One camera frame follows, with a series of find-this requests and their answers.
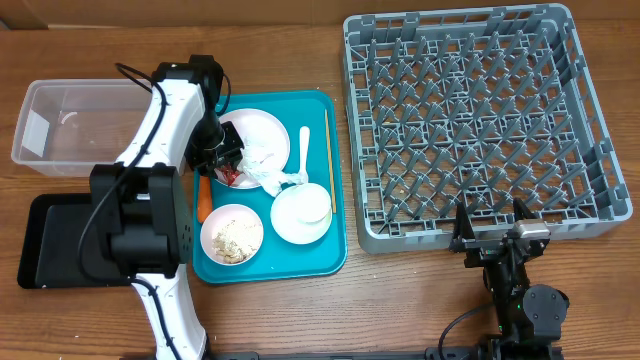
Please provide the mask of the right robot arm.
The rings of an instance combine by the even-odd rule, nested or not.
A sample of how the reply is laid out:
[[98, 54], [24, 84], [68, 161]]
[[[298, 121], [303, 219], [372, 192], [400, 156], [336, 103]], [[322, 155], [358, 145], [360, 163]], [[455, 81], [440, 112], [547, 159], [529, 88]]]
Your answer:
[[[561, 338], [562, 324], [570, 306], [568, 296], [547, 285], [532, 285], [525, 264], [543, 255], [550, 230], [524, 202], [513, 201], [514, 225], [504, 234], [486, 240], [474, 233], [466, 207], [456, 208], [449, 250], [464, 253], [467, 268], [481, 268], [492, 301], [453, 320], [442, 332], [437, 346], [441, 359], [561, 359], [553, 343]], [[493, 307], [497, 335], [485, 335], [472, 347], [444, 346], [447, 334], [461, 321]]]

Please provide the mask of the red snack wrapper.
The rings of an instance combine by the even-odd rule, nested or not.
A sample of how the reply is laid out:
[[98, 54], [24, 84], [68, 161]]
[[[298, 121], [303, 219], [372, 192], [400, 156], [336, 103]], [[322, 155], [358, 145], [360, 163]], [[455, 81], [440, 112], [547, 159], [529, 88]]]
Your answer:
[[216, 179], [229, 187], [233, 187], [236, 180], [242, 175], [240, 170], [233, 168], [231, 165], [227, 164], [215, 169]]

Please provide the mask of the rice food scraps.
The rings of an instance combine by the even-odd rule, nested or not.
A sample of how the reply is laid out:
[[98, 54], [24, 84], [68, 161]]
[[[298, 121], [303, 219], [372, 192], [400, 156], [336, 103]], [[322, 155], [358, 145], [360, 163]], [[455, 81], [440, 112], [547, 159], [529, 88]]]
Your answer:
[[263, 227], [251, 221], [231, 220], [214, 236], [212, 249], [225, 264], [237, 264], [251, 258], [260, 248]]

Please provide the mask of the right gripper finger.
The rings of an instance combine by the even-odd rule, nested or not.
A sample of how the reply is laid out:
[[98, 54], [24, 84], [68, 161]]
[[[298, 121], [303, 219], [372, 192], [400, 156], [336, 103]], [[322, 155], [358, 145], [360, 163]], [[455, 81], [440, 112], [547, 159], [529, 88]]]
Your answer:
[[455, 241], [462, 241], [474, 238], [475, 234], [468, 213], [466, 211], [466, 207], [463, 203], [459, 202], [456, 205], [453, 239]]
[[536, 216], [520, 198], [513, 199], [514, 220], [533, 220]]

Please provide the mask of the white tissue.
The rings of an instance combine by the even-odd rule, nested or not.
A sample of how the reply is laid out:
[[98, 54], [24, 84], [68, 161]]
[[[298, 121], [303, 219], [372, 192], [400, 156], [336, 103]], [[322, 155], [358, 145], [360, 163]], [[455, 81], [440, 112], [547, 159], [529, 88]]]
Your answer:
[[277, 197], [284, 184], [302, 185], [309, 181], [309, 177], [302, 171], [298, 173], [284, 173], [274, 161], [276, 153], [270, 150], [266, 143], [260, 139], [244, 139], [244, 148], [241, 150], [242, 160], [237, 169], [258, 184], [272, 197]]

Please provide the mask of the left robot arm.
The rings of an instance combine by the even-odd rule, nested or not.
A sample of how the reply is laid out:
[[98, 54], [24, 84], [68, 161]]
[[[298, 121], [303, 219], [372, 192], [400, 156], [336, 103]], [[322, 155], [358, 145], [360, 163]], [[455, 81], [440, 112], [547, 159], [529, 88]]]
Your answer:
[[231, 123], [220, 122], [216, 107], [230, 80], [211, 55], [162, 62], [151, 75], [122, 63], [116, 68], [151, 94], [130, 145], [114, 163], [95, 165], [89, 178], [93, 212], [82, 233], [96, 232], [101, 255], [117, 273], [92, 274], [83, 242], [76, 264], [95, 284], [136, 290], [156, 340], [156, 358], [209, 359], [209, 337], [186, 274], [195, 238], [179, 170], [187, 164], [212, 176], [240, 163], [243, 141]]

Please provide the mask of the small white food bowl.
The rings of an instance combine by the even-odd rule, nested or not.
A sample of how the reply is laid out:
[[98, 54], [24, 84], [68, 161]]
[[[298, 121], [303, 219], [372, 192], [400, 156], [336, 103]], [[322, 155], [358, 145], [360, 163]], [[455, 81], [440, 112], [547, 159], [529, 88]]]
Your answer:
[[202, 224], [201, 248], [216, 264], [238, 266], [252, 259], [261, 248], [264, 226], [249, 207], [227, 204], [215, 209]]

